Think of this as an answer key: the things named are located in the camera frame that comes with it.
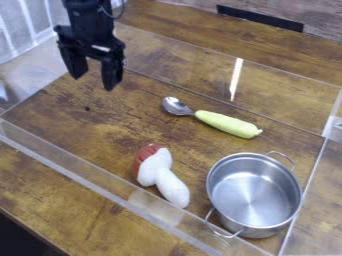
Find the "stainless steel pot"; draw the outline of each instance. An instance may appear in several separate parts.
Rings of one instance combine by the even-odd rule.
[[[289,169],[270,154],[291,162]],[[265,238],[291,222],[302,204],[294,162],[282,153],[239,153],[220,159],[207,176],[207,193],[223,226],[236,235]]]

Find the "wooden table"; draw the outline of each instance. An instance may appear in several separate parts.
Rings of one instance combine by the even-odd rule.
[[[240,42],[240,38],[231,35],[230,39],[238,40],[234,47],[240,49],[235,55],[244,49],[239,56],[246,59],[261,60],[269,65],[277,62],[285,70],[313,74],[311,77],[326,82],[341,79],[335,72],[341,64],[326,59],[330,48],[314,50],[322,44],[334,49],[341,46],[191,8],[174,8],[150,1],[131,1],[123,23],[208,49],[119,25],[119,36],[128,45],[130,70],[126,70],[124,80],[115,90],[111,93],[103,90],[99,65],[90,62],[91,70],[81,79],[75,81],[64,75],[3,118],[135,185],[131,165],[138,149],[151,142],[166,145],[174,157],[172,169],[191,191],[187,211],[203,218],[210,209],[204,188],[207,172],[212,164],[232,153],[267,153],[271,150],[286,153],[295,161],[295,174],[306,188],[323,144],[321,132],[339,92],[337,86],[246,62],[236,100],[230,102],[222,93],[226,88],[222,79],[216,79],[215,74],[211,76],[212,72],[224,69],[218,74],[224,74],[223,81],[228,81],[234,69],[235,58],[222,54],[234,53],[231,42],[226,44],[223,36],[230,26],[223,27],[223,23],[240,24],[250,35],[258,28],[263,31],[258,38],[266,35],[269,38],[271,32],[273,38],[282,34],[282,38],[266,46],[254,36],[252,40],[247,37]],[[176,13],[172,17],[162,15],[172,12]],[[199,24],[199,17],[206,22]],[[232,34],[236,24],[231,26]],[[283,43],[283,38],[289,42],[297,40],[299,45],[285,50],[278,44]],[[299,47],[307,42],[317,48]],[[291,54],[298,49],[302,53]],[[279,58],[275,61],[281,52],[287,55],[283,62]],[[310,73],[313,63],[318,69]],[[171,116],[160,107],[160,101],[168,95],[179,97],[195,109],[203,108],[255,123],[265,132],[255,139],[244,140],[195,119]],[[1,210],[67,253],[202,255],[208,252],[5,144],[0,150]],[[147,190],[160,196],[156,188]],[[267,239],[246,241],[277,254],[287,231]],[[246,248],[238,243],[226,253],[262,253],[248,251],[252,247]]]

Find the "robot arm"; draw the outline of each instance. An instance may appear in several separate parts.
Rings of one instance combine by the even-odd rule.
[[[87,57],[102,62],[102,79],[107,91],[123,78],[124,43],[114,36],[110,0],[63,0],[71,26],[56,26],[57,46],[71,76],[88,71]]]

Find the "pot handle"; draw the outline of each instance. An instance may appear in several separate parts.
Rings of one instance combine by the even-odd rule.
[[[235,236],[238,236],[238,235],[240,234],[240,232],[244,230],[244,228],[240,229],[240,230],[239,230],[235,234],[232,234],[231,236],[220,234],[220,233],[212,228],[211,223],[208,222],[210,215],[212,214],[214,211],[215,211],[215,208],[211,208],[211,209],[210,209],[210,212],[208,212],[208,214],[207,214],[207,216],[206,216],[206,218],[204,218],[206,225],[207,225],[208,228],[212,230],[212,232],[215,233],[215,235],[218,235],[218,236],[220,236],[220,237],[224,237],[224,238],[234,238]]]
[[[278,151],[270,151],[267,154],[266,154],[266,156],[269,156],[270,154],[278,154],[278,155],[281,155],[282,157],[285,157],[289,161],[290,161],[290,163],[291,163],[291,165],[293,165],[293,167],[291,167],[291,172],[294,171],[294,160],[286,155],[286,154],[283,154],[283,153],[281,153],[281,152],[278,152]]]

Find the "green spoon handle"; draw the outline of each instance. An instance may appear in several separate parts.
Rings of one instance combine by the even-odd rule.
[[[262,129],[254,124],[206,110],[198,110],[195,117],[223,132],[244,139],[251,139],[262,133]]]

